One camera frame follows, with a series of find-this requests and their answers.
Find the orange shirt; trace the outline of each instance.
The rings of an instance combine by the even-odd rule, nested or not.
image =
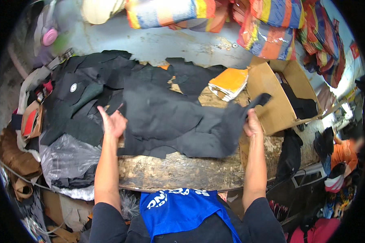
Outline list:
[[[331,169],[341,162],[346,162],[355,169],[358,163],[357,153],[353,150],[354,142],[350,140],[342,141],[342,144],[334,144],[334,152],[331,155]]]

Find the black shirt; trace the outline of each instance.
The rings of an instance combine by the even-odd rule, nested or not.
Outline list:
[[[220,198],[225,206],[231,223],[243,243],[286,242],[280,223],[274,217],[266,198],[253,201],[241,221]],[[116,208],[107,203],[97,203],[93,207],[90,243],[149,243],[150,236],[141,216],[125,224]],[[197,228],[178,233],[154,237],[156,243],[185,242],[233,242],[230,229],[216,214],[206,218]]]

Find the hand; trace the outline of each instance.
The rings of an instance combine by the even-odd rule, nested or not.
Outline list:
[[[109,116],[101,106],[98,106],[100,114],[103,118],[104,134],[113,136],[119,139],[126,129],[127,119],[116,110],[111,116]]]
[[[255,109],[248,110],[248,118],[246,118],[246,122],[243,125],[243,130],[249,137],[254,135],[263,135],[261,123],[258,120]]]

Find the cardboard box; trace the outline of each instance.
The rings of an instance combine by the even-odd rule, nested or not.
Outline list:
[[[246,89],[250,99],[261,93],[272,95],[272,99],[265,106],[256,106],[258,118],[267,136],[317,119],[323,113],[318,98],[297,61],[265,60],[253,56],[249,67]],[[296,97],[315,100],[318,115],[309,119],[298,119],[274,71],[281,71],[284,74]]]

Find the person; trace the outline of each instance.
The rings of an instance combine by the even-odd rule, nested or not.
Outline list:
[[[91,243],[120,242],[286,242],[282,228],[265,198],[267,170],[263,131],[254,109],[248,110],[244,132],[250,137],[241,221],[216,191],[179,188],[142,193],[140,216],[126,226],[121,216],[119,137],[127,120],[119,111],[108,116],[98,107],[104,123],[101,157],[94,179]]]
[[[364,137],[341,140],[334,131],[334,152],[331,154],[331,170],[339,163],[345,163],[343,177],[347,177],[356,168],[358,163],[357,153],[365,143]]]

